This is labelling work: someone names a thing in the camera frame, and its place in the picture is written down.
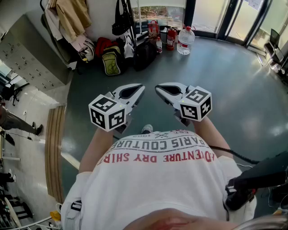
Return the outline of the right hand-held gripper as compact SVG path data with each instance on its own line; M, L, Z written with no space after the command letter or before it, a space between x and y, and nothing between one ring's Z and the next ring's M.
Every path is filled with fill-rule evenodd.
M199 86L168 82L157 85L155 91L166 104L174 105L174 116L185 126L190 120L202 121L212 110L212 94Z

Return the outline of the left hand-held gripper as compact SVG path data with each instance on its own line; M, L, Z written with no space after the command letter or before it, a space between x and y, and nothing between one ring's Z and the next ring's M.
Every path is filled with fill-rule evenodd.
M132 107L138 105L144 90L142 84L127 84L100 94L88 105L91 123L106 132L116 130L122 134L131 124Z

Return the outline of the black coat rack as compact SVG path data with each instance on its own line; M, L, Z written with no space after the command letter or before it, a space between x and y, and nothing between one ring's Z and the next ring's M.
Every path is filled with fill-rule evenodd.
M135 34L135 22L133 18L133 12L130 0L121 0L123 7L123 14L125 15L125 26L127 27L126 32L130 36L132 41L132 47L134 55L137 53L137 44L136 44L136 34Z

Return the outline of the person's left forearm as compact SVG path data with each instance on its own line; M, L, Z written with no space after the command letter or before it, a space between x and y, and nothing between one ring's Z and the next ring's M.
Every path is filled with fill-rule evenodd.
M81 159L78 172L92 172L112 144L113 131L106 132L98 128Z

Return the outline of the person's right forearm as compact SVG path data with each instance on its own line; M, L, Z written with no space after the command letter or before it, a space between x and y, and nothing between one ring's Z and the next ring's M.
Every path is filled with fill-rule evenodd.
M230 149L225 139L208 117L205 117L201 122L192 121L192 123L194 125L195 133L199 135L209 146Z

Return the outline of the black duffel bag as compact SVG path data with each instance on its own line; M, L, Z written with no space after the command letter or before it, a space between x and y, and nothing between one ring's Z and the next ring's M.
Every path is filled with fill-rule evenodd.
M147 68L156 58L157 50L150 41L144 41L136 48L134 69L141 71Z

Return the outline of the green and black rucksack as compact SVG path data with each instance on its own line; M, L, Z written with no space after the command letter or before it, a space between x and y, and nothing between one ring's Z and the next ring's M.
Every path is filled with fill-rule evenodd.
M105 74L120 75L123 72L124 57L118 46L108 47L102 55Z

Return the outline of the white plastic bag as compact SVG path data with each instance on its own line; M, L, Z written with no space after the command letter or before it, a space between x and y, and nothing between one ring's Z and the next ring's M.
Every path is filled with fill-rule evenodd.
M124 45L124 57L133 58L134 57L134 46L129 34L124 34L125 45Z

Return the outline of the red fire extinguisher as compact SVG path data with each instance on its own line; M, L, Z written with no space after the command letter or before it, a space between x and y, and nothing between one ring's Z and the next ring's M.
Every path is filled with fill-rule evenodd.
M168 51L174 50L176 36L177 36L177 29L174 27L169 27L167 29L167 35L166 35L166 48Z

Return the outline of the large clear water bottle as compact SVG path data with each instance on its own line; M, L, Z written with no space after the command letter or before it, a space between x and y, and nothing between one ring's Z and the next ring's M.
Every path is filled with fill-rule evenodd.
M195 34L191 26L186 26L178 34L177 51L182 55L189 55L195 41Z

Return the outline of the dark waste bin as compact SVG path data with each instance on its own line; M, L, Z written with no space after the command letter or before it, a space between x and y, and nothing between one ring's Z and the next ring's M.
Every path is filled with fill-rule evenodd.
M167 34L170 26L160 26L160 39L163 44L167 44Z

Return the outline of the white and black bag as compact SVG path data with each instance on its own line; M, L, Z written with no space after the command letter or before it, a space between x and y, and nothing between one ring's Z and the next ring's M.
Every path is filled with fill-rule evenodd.
M78 52L80 58L84 62L90 62L94 60L95 58L95 45L93 41L86 38L86 40L83 43L83 47Z

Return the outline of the red gift bag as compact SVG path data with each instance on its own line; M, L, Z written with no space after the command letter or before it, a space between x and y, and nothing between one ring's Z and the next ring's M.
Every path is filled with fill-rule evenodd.
M156 40L159 37L160 27L157 21L152 20L148 23L148 37L149 39Z

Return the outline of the pink garment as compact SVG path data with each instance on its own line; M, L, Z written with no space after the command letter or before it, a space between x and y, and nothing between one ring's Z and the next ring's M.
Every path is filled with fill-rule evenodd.
M88 53L88 51L86 51L87 45L85 44L85 42L90 42L90 39L87 38L85 35L80 35L74 41L70 42L70 44L77 52Z

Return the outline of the black framed glass door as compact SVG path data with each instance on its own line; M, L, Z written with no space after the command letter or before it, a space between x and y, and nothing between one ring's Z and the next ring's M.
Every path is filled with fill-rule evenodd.
M196 0L192 26L199 31L217 33L228 2L229 0ZM245 41L263 5L264 0L238 0L225 35ZM272 0L266 18L251 44L263 49L264 44L268 42L271 29L279 33L279 47L284 48L288 42L288 0Z

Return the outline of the person's white printed t-shirt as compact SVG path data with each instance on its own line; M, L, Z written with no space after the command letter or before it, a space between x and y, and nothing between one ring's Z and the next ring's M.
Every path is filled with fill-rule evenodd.
M164 208L237 224L254 217L256 201L237 211L224 204L228 181L241 174L191 131L132 135L112 144L92 172L79 173L61 208L63 230L122 230Z

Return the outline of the beige jacket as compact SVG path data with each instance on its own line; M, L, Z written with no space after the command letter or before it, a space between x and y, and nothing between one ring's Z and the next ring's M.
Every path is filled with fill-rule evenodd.
M55 7L62 27L72 41L92 24L86 0L56 0Z

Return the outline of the wooden slatted board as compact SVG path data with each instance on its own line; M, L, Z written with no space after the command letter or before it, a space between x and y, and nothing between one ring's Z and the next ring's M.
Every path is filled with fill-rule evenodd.
M45 176L48 195L59 203L64 201L61 150L65 123L65 106L49 110L45 136Z

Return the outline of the white hanging garment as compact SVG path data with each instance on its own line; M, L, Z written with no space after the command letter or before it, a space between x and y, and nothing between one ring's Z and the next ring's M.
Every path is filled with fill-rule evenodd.
M71 38L61 25L57 11L52 7L54 0L48 0L45 7L45 16L52 32L52 36L58 41L64 38L68 43L72 43Z

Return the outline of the grey locker cabinet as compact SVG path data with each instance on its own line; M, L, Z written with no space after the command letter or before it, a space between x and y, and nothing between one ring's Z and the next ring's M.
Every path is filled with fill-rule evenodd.
M68 83L69 69L26 15L0 38L0 60L42 92Z

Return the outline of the black box device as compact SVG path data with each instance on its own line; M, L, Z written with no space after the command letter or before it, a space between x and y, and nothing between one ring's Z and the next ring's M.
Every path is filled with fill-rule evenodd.
M265 159L253 168L229 181L234 189L259 189L278 186L288 179L288 152L282 152L273 158Z

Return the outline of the black office chair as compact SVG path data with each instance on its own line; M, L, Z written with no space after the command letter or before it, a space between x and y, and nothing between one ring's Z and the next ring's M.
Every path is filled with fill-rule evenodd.
M15 101L19 102L19 100L17 99L17 95L23 90L24 87L28 85L29 83L26 83L18 88L15 88L15 84L12 84L9 88L7 86L4 86L2 91L0 92L0 96L6 101L9 101L12 97L13 106L15 106Z

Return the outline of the black waist pouch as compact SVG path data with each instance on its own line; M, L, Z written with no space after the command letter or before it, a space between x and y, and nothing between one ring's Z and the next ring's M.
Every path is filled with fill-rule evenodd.
M236 211L254 199L257 189L236 190L232 186L226 186L225 191L227 192L227 198L225 200L226 207L229 210Z

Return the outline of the person's chin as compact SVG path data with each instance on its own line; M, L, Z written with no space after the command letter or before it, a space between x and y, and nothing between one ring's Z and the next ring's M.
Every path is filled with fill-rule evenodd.
M140 217L123 230L233 230L237 224L208 217L189 215L166 208Z

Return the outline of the black stool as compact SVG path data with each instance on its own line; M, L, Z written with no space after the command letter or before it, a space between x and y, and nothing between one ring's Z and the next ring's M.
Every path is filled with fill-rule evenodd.
M20 227L20 220L33 218L28 205L17 196L0 194L0 210L3 214L9 215L13 223Z

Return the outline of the white-handled broom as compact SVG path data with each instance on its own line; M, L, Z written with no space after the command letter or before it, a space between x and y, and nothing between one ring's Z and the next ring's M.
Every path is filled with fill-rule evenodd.
M142 21L141 21L141 10L140 10L140 3L139 0L137 1L137 7L138 7L138 15L139 15L139 34L137 36L138 41L140 41L141 39L145 38L147 35L147 31L142 32Z

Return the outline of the black chair with metal frame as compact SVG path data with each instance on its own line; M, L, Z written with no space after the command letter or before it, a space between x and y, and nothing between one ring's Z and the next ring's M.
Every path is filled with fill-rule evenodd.
M266 61L264 66L273 62L275 65L280 66L279 73L284 75L287 73L287 68L285 65L288 61L288 52L287 54L284 54L284 52L279 47L279 41L280 34L276 30L271 29L270 38L264 45L264 48L269 55L269 59Z

